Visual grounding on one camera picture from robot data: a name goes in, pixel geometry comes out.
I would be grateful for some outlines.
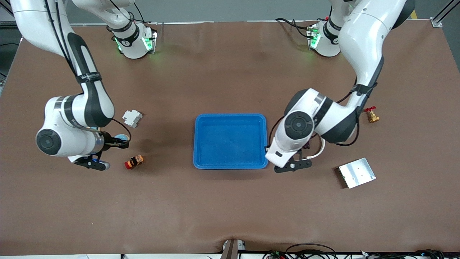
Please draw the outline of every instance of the dark red object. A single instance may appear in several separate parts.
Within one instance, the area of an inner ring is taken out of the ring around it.
[[[370,108],[366,108],[366,109],[364,109],[364,112],[370,112],[372,110],[375,110],[375,108],[376,108],[375,106],[372,106]]]

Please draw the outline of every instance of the metal frame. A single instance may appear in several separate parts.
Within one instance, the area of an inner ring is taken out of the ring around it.
[[[443,24],[441,21],[448,15],[458,4],[460,3],[460,0],[450,0],[449,3],[444,6],[440,12],[435,16],[431,17],[431,24],[433,25],[434,28],[439,28],[442,27]]]

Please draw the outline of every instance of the small orange object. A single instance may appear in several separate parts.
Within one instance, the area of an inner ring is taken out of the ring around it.
[[[370,123],[378,122],[380,120],[380,118],[377,117],[377,115],[375,115],[374,113],[375,109],[375,106],[364,109],[364,111],[368,114],[368,119]]]
[[[134,167],[142,164],[143,161],[144,158],[141,155],[131,157],[131,160],[125,162],[125,167],[126,169],[133,169]]]

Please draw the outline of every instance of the gray floor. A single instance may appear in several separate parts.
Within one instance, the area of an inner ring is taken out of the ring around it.
[[[72,24],[102,23],[96,16],[77,8],[71,0],[64,0],[67,15]],[[448,0],[416,0],[415,11],[418,18],[434,16]],[[247,20],[273,20],[287,18],[297,20],[315,20],[329,14],[327,0],[137,0],[136,4],[146,21],[153,22],[189,22],[215,21],[233,22]],[[140,18],[134,6],[127,10]],[[10,20],[8,14],[0,8],[0,21]],[[444,20],[442,30],[447,38],[452,54],[460,67],[460,7],[454,9]],[[0,29],[0,44],[18,43],[17,30]],[[0,47],[0,72],[7,74],[16,51],[16,46]]]

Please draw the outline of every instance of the orange and black toy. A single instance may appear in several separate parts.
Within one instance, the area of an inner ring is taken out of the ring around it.
[[[126,169],[133,169],[137,165],[142,164],[143,161],[144,161],[144,158],[141,155],[131,157],[131,160],[125,162],[125,167]]]

